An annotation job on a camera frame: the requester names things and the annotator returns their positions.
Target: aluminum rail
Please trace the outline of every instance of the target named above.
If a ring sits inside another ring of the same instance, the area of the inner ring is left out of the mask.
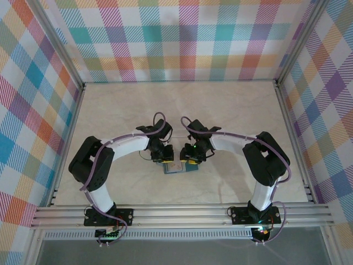
[[[118,208],[133,208],[134,229],[174,228],[225,228],[258,227],[260,225],[232,225],[227,215],[230,206],[246,204],[177,204],[177,205],[118,205]],[[38,208],[33,229],[87,229],[83,226],[84,209],[87,206],[52,206]],[[325,204],[285,203],[287,227],[309,227],[332,225],[333,218]],[[284,210],[279,206],[283,219]]]

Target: marble surface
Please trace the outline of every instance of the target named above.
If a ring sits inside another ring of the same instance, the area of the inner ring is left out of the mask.
[[[188,141],[180,124],[183,115],[199,119],[208,128],[220,126],[245,135],[270,132],[290,158],[293,172],[292,179],[277,190],[275,200],[307,201],[271,82],[164,82],[87,86],[55,204],[87,204],[79,191],[82,184],[68,171],[86,137],[108,139],[130,133],[137,126],[151,125],[157,111],[174,128],[177,137],[172,144],[179,151]],[[142,155],[149,158],[146,152]],[[161,166],[136,152],[115,161],[107,180],[117,204],[247,202],[254,186],[245,158],[226,151],[216,151],[198,171],[178,174],[164,174]]]

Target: metal grate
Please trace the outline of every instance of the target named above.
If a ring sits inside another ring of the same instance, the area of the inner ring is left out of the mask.
[[[92,240],[93,229],[48,230],[44,240]],[[227,229],[128,229],[124,240],[207,240],[207,239],[248,239],[250,228]]]

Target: plaid wall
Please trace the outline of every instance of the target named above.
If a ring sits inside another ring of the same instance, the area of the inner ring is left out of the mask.
[[[353,1],[331,0],[284,93],[318,199],[353,259]]]
[[[19,264],[78,89],[25,0],[0,0],[0,264]]]
[[[310,0],[41,3],[87,82],[271,80],[312,7]]]

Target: plaid wallpaper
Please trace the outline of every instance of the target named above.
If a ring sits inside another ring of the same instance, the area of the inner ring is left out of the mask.
[[[271,80],[312,7],[310,0],[41,3],[87,82]]]
[[[318,199],[353,260],[353,1],[331,0],[285,81]]]
[[[19,264],[78,88],[25,0],[0,0],[0,264]]]

